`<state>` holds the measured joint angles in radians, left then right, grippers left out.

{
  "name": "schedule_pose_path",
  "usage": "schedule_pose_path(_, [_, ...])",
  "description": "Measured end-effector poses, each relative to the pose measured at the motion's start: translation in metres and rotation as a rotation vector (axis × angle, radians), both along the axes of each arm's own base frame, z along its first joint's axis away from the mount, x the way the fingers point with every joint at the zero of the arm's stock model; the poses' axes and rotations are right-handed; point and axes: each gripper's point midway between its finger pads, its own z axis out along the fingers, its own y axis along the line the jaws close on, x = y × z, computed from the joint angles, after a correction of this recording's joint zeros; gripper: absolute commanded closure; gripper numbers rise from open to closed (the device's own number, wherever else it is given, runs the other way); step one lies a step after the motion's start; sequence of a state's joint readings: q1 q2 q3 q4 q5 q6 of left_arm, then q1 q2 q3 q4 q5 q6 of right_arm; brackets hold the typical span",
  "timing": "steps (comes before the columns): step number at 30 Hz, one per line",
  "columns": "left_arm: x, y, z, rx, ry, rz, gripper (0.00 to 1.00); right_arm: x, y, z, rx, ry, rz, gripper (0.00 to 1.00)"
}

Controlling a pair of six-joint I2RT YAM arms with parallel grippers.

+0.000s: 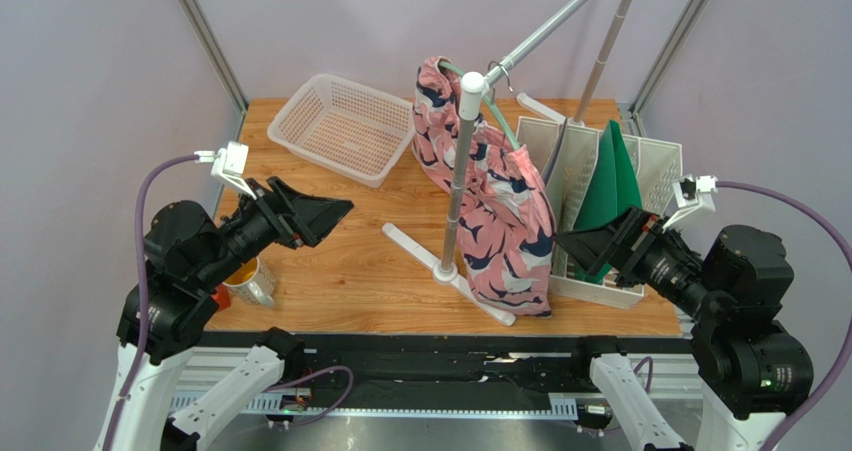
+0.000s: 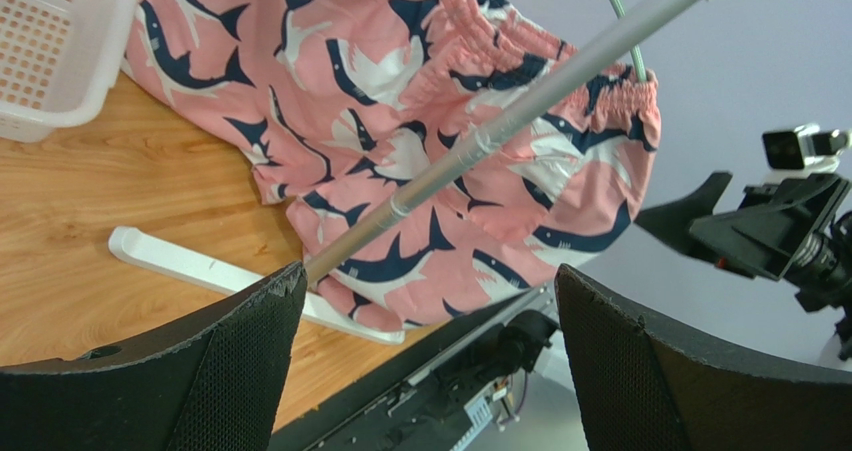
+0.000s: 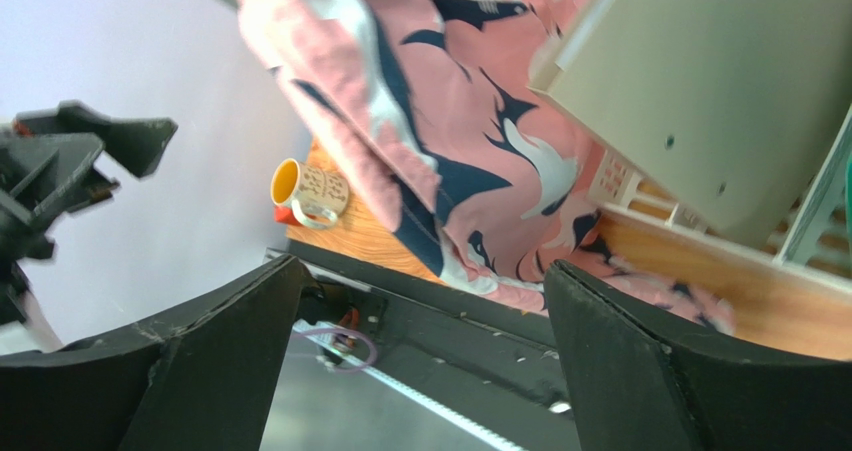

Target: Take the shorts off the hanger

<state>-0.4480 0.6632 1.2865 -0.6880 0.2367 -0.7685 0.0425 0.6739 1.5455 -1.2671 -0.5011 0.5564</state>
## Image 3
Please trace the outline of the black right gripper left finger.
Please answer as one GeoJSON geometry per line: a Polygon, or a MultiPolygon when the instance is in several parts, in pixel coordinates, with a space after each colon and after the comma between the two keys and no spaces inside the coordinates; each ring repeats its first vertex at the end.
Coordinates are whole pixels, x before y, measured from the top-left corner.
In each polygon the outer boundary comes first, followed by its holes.
{"type": "Polygon", "coordinates": [[[310,275],[282,255],[50,353],[1,360],[5,450],[256,450],[310,275]]]}

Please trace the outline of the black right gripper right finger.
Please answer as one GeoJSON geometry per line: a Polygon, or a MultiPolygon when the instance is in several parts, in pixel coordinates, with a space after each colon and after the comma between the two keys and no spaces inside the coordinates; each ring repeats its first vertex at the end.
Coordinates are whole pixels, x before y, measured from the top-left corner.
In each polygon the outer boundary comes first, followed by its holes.
{"type": "Polygon", "coordinates": [[[851,365],[751,343],[572,264],[544,291],[585,450],[847,450],[851,365]]]}

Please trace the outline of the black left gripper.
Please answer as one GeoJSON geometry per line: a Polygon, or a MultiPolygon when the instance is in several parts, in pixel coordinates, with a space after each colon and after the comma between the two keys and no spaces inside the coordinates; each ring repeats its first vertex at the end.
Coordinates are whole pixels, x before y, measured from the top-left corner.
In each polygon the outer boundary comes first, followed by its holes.
{"type": "Polygon", "coordinates": [[[53,258],[48,236],[65,213],[112,198],[119,182],[100,173],[105,152],[137,178],[159,167],[178,125],[170,118],[118,119],[80,101],[18,114],[1,137],[1,322],[27,320],[21,260],[53,258]]]}

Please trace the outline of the pink patterned shorts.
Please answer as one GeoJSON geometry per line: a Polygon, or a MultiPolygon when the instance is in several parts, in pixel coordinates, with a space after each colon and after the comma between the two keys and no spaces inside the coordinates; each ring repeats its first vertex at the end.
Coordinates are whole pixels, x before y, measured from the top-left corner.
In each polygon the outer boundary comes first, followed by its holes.
{"type": "Polygon", "coordinates": [[[445,284],[546,315],[566,260],[730,334],[724,300],[633,270],[587,197],[602,148],[528,87],[587,0],[237,0],[244,40],[377,221],[445,284]]]}

